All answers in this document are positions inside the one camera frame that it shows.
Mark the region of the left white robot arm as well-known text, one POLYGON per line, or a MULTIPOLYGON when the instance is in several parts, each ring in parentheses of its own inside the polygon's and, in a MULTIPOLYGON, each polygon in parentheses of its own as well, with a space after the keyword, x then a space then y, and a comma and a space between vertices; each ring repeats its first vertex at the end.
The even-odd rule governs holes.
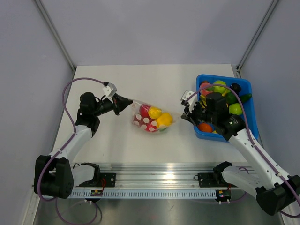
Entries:
POLYGON ((104 186, 100 167, 94 163, 81 163, 72 168, 71 163, 82 147, 94 136, 100 125, 99 116, 110 111, 119 115, 133 100, 115 93, 112 97, 94 96, 91 92, 80 96, 74 132, 55 152, 40 155, 35 163, 34 191, 41 199, 67 199, 74 187, 104 186))

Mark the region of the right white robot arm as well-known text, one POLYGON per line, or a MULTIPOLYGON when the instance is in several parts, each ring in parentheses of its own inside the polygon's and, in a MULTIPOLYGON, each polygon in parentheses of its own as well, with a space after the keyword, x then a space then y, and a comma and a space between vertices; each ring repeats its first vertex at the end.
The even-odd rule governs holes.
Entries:
POLYGON ((213 181, 219 186, 233 184, 253 196, 269 215, 281 212, 294 202, 299 202, 300 177, 291 176, 263 149, 249 130, 246 118, 230 114, 226 99, 218 92, 206 96, 207 106, 197 102, 195 92, 185 91, 181 97, 185 107, 181 118, 194 126, 211 123, 217 133, 233 145, 255 170, 256 176, 241 172, 232 163, 223 162, 213 169, 213 181))

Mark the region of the yellow bell pepper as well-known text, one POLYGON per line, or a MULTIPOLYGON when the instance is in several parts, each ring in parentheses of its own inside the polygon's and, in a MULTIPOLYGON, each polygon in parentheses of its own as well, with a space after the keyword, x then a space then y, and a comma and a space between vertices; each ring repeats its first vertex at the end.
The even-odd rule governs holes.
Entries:
POLYGON ((173 123, 173 117, 170 113, 164 112, 156 119, 157 128, 167 127, 173 123))

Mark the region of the red apple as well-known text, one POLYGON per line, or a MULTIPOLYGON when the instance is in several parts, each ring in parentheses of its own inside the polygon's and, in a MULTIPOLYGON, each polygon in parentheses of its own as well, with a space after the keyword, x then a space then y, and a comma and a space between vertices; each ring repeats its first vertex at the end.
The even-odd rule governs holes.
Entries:
POLYGON ((145 104, 142 104, 139 108, 139 114, 142 116, 142 117, 147 117, 149 118, 149 109, 150 109, 150 105, 145 105, 145 104))

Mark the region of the clear zip top bag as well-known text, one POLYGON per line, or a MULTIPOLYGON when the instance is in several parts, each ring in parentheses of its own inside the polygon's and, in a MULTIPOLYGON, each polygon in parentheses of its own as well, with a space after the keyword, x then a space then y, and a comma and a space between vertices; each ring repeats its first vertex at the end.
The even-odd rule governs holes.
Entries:
POLYGON ((180 115, 142 101, 134 100, 131 105, 133 126, 147 133, 162 133, 174 125, 180 115))

